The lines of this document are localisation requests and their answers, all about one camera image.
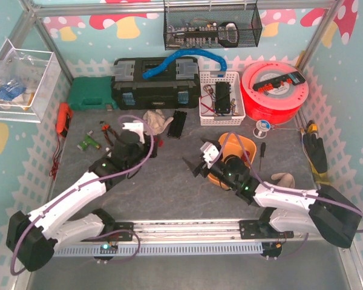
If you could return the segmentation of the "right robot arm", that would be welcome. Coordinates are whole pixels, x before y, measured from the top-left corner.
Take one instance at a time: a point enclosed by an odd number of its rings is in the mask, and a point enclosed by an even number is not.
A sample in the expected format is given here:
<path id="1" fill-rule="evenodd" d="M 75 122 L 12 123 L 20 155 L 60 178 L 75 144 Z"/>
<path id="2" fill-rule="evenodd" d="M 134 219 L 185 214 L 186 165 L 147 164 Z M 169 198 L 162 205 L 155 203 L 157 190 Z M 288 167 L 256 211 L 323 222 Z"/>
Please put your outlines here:
<path id="1" fill-rule="evenodd" d="M 194 176 L 212 175 L 223 190 L 265 208 L 269 214 L 263 230 L 318 234 L 336 247 L 351 247 L 363 214 L 342 193 L 327 184 L 313 190 L 270 184 L 257 175 L 246 152 L 224 156 L 226 147 L 204 139 L 200 163 L 184 162 Z"/>

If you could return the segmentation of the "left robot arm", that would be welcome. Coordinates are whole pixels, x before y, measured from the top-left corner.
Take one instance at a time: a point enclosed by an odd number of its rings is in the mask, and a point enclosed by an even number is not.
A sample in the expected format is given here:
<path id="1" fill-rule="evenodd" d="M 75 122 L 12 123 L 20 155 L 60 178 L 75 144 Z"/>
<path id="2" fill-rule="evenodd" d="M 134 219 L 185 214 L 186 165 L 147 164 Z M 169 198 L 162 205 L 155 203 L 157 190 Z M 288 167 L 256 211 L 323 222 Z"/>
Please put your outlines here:
<path id="1" fill-rule="evenodd" d="M 55 252 L 83 240 L 102 240 L 132 229 L 117 228 L 116 222 L 103 209 L 87 216 L 71 217 L 91 201 L 101 197 L 126 180 L 152 157 L 154 133 L 148 123 L 133 117 L 122 124 L 122 133 L 113 148 L 95 161 L 69 188 L 43 206 L 25 214 L 13 214 L 9 220 L 6 246 L 13 253 L 10 273 L 36 271 L 45 266 Z"/>

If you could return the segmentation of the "white leather work glove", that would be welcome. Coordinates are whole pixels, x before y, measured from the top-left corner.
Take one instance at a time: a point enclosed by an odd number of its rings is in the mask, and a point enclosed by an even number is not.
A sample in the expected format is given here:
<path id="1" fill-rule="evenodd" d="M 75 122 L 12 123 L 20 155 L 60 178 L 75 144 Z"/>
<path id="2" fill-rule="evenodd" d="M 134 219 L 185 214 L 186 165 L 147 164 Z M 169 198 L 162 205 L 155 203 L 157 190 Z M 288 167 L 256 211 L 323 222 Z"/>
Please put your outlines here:
<path id="1" fill-rule="evenodd" d="M 174 117 L 166 118 L 160 109 L 148 110 L 143 116 L 143 120 L 148 124 L 153 135 L 163 133 L 173 119 Z"/>

